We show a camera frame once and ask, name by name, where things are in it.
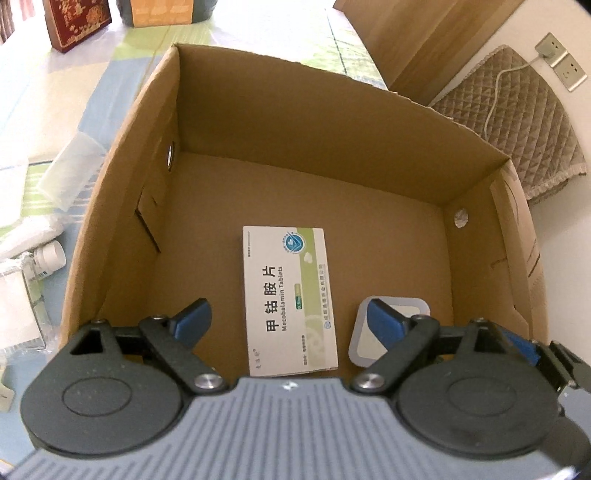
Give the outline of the white square night light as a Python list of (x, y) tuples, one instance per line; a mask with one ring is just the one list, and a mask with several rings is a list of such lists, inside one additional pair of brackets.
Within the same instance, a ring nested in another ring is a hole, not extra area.
[(429, 315), (429, 305), (420, 298), (370, 296), (363, 299), (356, 314), (349, 342), (349, 360), (369, 367), (411, 329), (414, 315)]

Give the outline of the white mecobalamin medicine box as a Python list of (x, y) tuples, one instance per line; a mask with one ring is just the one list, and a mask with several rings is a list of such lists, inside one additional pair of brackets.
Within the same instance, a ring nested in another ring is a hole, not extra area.
[(242, 248), (249, 375), (338, 368), (324, 230), (245, 226)]

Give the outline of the small white pill bottle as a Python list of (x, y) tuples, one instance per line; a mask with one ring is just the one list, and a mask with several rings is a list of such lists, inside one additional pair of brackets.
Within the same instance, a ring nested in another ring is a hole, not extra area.
[(35, 277), (44, 279), (64, 268), (67, 259), (62, 245), (53, 240), (32, 252), (32, 262)]

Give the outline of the long plastic item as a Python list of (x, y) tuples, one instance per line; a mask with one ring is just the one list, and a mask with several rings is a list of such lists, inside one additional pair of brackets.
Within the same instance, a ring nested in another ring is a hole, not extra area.
[[(89, 194), (106, 159), (107, 144), (77, 132), (58, 153), (37, 183), (37, 190), (52, 209), (68, 213), (84, 193)], [(55, 238), (65, 222), (56, 215), (30, 216), (1, 236), (1, 259), (14, 258), (25, 250)]]

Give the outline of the bagged white small parts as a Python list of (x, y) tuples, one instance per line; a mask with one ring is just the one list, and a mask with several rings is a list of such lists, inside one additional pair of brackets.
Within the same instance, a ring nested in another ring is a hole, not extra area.
[(52, 335), (30, 255), (1, 262), (1, 355), (45, 350)]

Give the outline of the brown cardboard box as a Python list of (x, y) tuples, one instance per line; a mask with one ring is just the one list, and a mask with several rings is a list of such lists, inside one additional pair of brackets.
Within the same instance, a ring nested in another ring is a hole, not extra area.
[(427, 302), (445, 325), (486, 318), (544, 341), (540, 250), (509, 158), (434, 110), (349, 77), (238, 50), (176, 45), (106, 157), (73, 255), (68, 340), (211, 302), (198, 356), (247, 365), (242, 229), (325, 232), (339, 376), (356, 309)]

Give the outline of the brown quilted cover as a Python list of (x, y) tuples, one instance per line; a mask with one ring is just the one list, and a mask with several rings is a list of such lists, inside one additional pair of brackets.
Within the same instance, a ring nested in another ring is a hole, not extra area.
[(530, 202), (588, 173), (564, 106), (533, 66), (506, 45), (485, 57), (433, 109), (505, 153)]

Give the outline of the checked plastic tablecloth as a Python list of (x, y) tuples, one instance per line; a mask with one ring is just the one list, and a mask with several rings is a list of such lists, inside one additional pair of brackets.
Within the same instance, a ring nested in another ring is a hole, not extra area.
[(55, 51), (41, 15), (1, 48), (1, 155), (29, 162), (25, 214), (50, 203), (42, 174), (79, 133), (109, 148), (136, 95), (174, 43), (279, 57), (383, 87), (353, 26), (329, 1), (220, 1), (191, 25), (130, 29), (119, 15), (67, 53)]

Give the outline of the brown wooden door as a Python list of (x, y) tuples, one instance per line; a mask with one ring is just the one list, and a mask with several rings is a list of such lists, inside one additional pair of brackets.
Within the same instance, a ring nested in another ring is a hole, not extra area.
[(430, 104), (521, 0), (348, 0), (345, 14), (389, 90)]

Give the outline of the orange label food bowl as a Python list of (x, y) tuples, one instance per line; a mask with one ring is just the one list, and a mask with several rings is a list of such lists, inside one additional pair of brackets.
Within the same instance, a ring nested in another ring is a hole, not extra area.
[(216, 0), (120, 0), (119, 14), (127, 27), (190, 25), (211, 18)]

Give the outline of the dark red gift box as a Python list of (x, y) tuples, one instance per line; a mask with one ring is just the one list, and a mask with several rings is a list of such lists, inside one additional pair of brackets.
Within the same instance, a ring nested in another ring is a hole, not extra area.
[(44, 0), (52, 47), (66, 53), (111, 23), (106, 0)]

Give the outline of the double wall socket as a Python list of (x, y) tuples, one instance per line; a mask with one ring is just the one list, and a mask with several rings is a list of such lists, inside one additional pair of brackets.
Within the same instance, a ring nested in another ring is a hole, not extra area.
[(548, 32), (535, 46), (535, 50), (568, 92), (573, 92), (587, 80), (588, 75), (583, 67), (552, 33)]

